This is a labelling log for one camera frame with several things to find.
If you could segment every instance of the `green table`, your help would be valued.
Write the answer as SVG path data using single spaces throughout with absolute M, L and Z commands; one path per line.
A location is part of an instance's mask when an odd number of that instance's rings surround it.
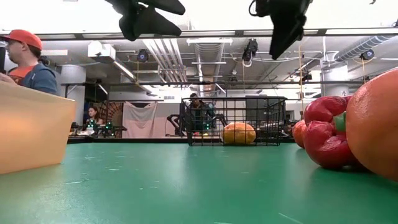
M 67 146 L 0 175 L 0 223 L 398 223 L 398 185 L 320 169 L 295 144 Z

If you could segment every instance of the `wire basket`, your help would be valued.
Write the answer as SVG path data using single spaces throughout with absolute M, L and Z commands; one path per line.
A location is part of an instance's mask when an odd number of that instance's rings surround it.
M 190 146 L 278 146 L 284 97 L 184 98 L 180 117 Z

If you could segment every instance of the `baseball cap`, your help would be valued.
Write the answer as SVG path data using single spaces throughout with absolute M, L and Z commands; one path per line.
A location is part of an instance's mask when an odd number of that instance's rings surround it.
M 4 39 L 5 41 L 18 40 L 20 42 L 26 43 L 27 45 L 43 50 L 43 43 L 40 38 L 26 30 L 13 30 L 9 35 L 1 36 L 0 38 Z

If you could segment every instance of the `red bell pepper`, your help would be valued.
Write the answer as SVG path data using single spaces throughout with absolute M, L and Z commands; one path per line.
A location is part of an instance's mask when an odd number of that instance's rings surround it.
M 349 149 L 344 125 L 350 99 L 351 96 L 324 96 L 311 102 L 304 111 L 305 150 L 323 168 L 340 169 L 357 163 Z

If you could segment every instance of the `orange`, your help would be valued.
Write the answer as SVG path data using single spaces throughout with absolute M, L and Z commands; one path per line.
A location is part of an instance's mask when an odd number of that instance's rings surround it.
M 221 136 L 225 144 L 251 144 L 256 138 L 256 131 L 249 124 L 237 122 L 225 126 Z
M 349 148 L 370 171 L 398 181 L 398 70 L 367 82 L 346 111 Z
M 307 130 L 307 126 L 305 125 L 305 121 L 301 120 L 297 122 L 293 127 L 293 138 L 294 141 L 300 146 L 304 148 L 304 135 Z

